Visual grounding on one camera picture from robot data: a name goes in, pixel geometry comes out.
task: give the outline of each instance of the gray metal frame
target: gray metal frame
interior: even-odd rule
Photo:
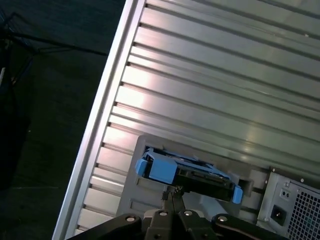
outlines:
[[[127,0],[53,239],[116,215],[143,134],[320,179],[319,12],[285,5]]]
[[[144,4],[144,0],[125,2],[54,229],[53,240],[67,239],[74,235]]]

